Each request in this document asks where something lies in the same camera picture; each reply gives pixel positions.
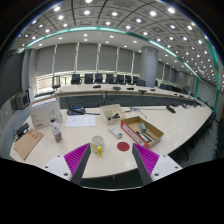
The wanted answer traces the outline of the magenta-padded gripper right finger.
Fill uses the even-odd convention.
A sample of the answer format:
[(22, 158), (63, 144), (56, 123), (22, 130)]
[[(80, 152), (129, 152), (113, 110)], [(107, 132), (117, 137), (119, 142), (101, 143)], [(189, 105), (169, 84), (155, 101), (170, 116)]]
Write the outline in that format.
[(168, 155), (158, 155), (155, 152), (136, 143), (132, 146), (143, 185), (147, 185), (182, 169)]

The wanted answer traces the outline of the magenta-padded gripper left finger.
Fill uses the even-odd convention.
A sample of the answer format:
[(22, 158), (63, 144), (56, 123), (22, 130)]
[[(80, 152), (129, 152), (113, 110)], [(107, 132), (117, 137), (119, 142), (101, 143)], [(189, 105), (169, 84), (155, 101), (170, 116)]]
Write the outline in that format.
[(43, 166), (43, 169), (79, 185), (90, 154), (91, 147), (90, 144), (87, 143), (72, 150), (66, 155), (55, 156)]

